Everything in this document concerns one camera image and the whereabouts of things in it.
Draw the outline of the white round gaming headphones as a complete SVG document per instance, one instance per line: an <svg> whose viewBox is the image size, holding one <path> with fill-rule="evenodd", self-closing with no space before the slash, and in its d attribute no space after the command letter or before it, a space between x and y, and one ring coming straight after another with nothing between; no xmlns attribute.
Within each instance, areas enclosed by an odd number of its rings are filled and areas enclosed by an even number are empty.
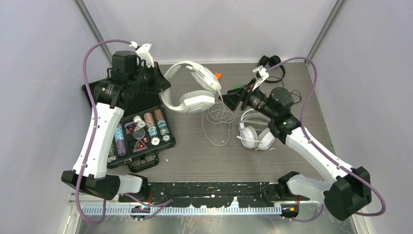
<svg viewBox="0 0 413 234"><path fill-rule="evenodd" d="M266 151L273 144L275 137L268 128L270 118L254 109L246 110L238 122L239 135L236 136L245 148ZM256 124L266 127L259 130L246 124Z"/></svg>

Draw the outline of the white grey angular headphones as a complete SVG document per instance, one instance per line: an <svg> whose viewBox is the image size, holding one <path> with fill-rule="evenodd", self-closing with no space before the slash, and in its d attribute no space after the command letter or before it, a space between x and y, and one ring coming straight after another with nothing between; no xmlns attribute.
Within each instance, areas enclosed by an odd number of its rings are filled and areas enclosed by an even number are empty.
<svg viewBox="0 0 413 234"><path fill-rule="evenodd" d="M171 87L160 93L164 105L184 114L203 112L215 104L220 94L219 79L207 67L193 61L180 61L164 74Z"/></svg>

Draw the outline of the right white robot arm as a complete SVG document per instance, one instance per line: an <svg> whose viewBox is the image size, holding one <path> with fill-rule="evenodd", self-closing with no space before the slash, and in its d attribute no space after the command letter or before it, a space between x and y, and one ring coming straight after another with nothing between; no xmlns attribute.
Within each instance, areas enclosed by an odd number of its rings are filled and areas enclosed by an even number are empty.
<svg viewBox="0 0 413 234"><path fill-rule="evenodd" d="M291 171L278 179L278 194L284 200L299 195L317 201L336 219L344 221L371 203L370 174L342 161L324 146L318 146L307 129L291 113L293 100L287 89L274 88L269 96L245 85L228 91L221 100L232 111L238 106L245 112L266 116L274 138L299 153L315 168L323 180L315 180Z"/></svg>

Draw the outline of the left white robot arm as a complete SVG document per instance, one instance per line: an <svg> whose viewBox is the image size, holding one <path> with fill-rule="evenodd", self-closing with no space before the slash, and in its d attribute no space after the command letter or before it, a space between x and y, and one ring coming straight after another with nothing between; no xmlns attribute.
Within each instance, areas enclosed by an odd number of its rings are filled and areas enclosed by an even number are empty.
<svg viewBox="0 0 413 234"><path fill-rule="evenodd" d="M136 174L109 175L107 163L116 128L127 105L143 93L159 93L170 87L150 52L141 49L117 51L108 77L85 85L91 91L92 116L86 140L71 170L63 171L61 181L71 188L112 200L131 194L138 202L149 197L148 180Z"/></svg>

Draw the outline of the black small headphones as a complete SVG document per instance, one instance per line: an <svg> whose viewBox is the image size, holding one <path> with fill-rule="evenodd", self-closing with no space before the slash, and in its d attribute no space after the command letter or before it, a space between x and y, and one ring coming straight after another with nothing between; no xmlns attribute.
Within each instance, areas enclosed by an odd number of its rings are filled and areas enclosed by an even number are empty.
<svg viewBox="0 0 413 234"><path fill-rule="evenodd" d="M259 59L259 61L257 62L257 67L262 66L262 67L266 68L268 66L270 68L270 67L273 67L273 66L275 66L275 65L277 65L281 62L282 62L281 58L277 55L272 55L270 57L268 57L266 55L263 55ZM277 83L279 83L281 85L281 87L284 88L285 84L284 84L283 80L284 80L285 75L286 75L286 69L285 69L284 65L280 65L277 69L281 70L282 76L279 77L279 76L269 75L268 78L264 81L264 83L268 83L268 84L277 84ZM289 93L289 97L292 99L293 104L298 104L302 101L301 92L297 89L291 90L290 93Z"/></svg>

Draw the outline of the black poker chip case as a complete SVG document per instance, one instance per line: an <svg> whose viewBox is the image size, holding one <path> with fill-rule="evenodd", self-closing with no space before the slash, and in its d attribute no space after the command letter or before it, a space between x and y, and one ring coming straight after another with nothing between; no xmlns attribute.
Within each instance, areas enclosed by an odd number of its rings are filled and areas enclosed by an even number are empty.
<svg viewBox="0 0 413 234"><path fill-rule="evenodd" d="M77 162L88 153L88 164L101 172L103 160L113 169L127 165L133 173L156 166L158 154L176 144L166 110L158 93L133 94L103 79L90 83L96 104L92 112L88 140Z"/></svg>

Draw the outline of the orange curved plastic piece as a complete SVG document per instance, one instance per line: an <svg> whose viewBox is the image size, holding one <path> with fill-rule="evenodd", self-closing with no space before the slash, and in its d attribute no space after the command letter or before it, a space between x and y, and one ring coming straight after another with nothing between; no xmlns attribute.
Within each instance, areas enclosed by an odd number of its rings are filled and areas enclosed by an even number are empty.
<svg viewBox="0 0 413 234"><path fill-rule="evenodd" d="M216 77L217 80L219 80L219 79L221 78L221 74L220 74L220 73L215 73L214 75L215 75L215 77Z"/></svg>

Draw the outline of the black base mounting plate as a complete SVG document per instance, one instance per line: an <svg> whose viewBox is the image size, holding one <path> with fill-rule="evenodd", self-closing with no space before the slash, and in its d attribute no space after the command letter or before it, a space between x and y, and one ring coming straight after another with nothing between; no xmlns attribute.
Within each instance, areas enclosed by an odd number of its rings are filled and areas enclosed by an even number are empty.
<svg viewBox="0 0 413 234"><path fill-rule="evenodd" d="M119 202L151 202L169 207L229 207L237 201L240 208L271 207L276 202L308 201L303 196L283 192L277 182L152 182L137 194L121 195Z"/></svg>

